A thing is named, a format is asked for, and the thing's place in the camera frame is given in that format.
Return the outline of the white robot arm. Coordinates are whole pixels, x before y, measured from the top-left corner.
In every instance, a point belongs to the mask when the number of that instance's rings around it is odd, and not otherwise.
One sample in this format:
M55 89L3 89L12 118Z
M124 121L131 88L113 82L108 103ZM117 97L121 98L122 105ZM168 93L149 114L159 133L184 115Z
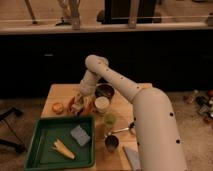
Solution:
M80 111L81 98L95 92L100 78L109 82L133 105L139 160L142 171L187 171L174 110L168 96L158 88L144 88L108 67L104 57L89 55L80 81L80 96L71 107Z

